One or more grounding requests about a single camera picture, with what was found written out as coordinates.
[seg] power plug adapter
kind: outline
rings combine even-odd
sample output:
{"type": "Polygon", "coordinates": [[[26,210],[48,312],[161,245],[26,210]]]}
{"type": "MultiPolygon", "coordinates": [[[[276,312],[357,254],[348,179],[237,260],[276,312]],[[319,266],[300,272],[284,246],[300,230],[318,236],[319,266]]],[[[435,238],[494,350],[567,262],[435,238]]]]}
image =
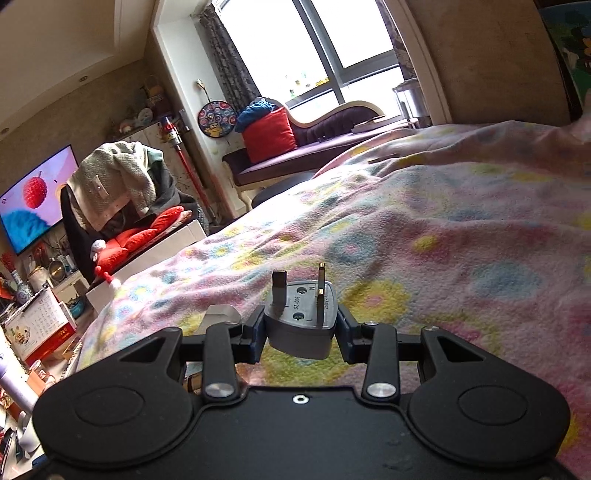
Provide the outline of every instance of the power plug adapter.
{"type": "Polygon", "coordinates": [[[287,272],[275,270],[272,285],[264,317],[271,346],[298,358],[327,358],[339,306],[324,263],[318,280],[287,283],[287,272]]]}

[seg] television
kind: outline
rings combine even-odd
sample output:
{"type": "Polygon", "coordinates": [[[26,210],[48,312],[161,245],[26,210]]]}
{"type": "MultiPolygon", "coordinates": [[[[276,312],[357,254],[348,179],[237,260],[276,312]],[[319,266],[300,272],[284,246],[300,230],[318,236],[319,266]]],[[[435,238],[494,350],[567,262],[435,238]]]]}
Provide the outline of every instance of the television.
{"type": "Polygon", "coordinates": [[[77,168],[68,145],[0,197],[0,219],[17,255],[61,220],[60,192],[77,168]]]}

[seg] patterned vase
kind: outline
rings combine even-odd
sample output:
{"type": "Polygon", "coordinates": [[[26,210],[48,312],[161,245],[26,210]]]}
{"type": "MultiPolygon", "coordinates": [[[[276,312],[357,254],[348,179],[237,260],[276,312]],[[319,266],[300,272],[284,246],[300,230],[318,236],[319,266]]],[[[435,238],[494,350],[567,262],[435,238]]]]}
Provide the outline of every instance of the patterned vase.
{"type": "Polygon", "coordinates": [[[33,293],[33,290],[29,284],[22,280],[18,271],[13,270],[10,273],[14,278],[14,281],[17,283],[17,293],[15,295],[17,298],[17,303],[24,305],[26,302],[31,300],[35,294],[33,293]]]}

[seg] bed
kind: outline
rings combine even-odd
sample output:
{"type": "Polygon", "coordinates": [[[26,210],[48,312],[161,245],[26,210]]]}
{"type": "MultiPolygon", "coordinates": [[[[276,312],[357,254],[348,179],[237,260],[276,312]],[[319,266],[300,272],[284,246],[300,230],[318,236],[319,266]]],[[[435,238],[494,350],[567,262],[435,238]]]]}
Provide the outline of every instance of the bed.
{"type": "MultiPolygon", "coordinates": [[[[392,131],[315,178],[131,277],[84,336],[79,368],[165,326],[195,332],[211,304],[243,317],[275,268],[319,261],[358,321],[438,325],[557,387],[571,408],[559,459],[591,478],[591,122],[392,131]]],[[[253,384],[353,384],[363,365],[267,346],[253,384]]],[[[403,390],[418,384],[404,365],[403,390]]]]}

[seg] dark patterned curtain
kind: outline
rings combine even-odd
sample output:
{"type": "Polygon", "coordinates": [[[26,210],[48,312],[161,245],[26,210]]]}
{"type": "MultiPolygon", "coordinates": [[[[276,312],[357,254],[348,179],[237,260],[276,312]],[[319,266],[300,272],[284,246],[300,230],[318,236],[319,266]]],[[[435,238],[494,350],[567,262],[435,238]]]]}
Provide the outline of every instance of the dark patterned curtain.
{"type": "Polygon", "coordinates": [[[388,30],[388,34],[390,35],[390,39],[392,40],[394,53],[396,54],[396,58],[398,59],[398,63],[400,64],[402,78],[404,78],[404,80],[416,78],[417,74],[414,72],[413,63],[410,60],[410,56],[408,55],[406,46],[402,41],[400,32],[394,24],[394,20],[392,19],[392,15],[390,15],[388,7],[386,7],[384,0],[375,0],[375,2],[378,5],[379,12],[382,15],[382,20],[384,20],[386,30],[388,30]]]}
{"type": "Polygon", "coordinates": [[[209,40],[226,100],[237,112],[241,112],[261,92],[213,5],[203,11],[199,22],[209,40]]]}

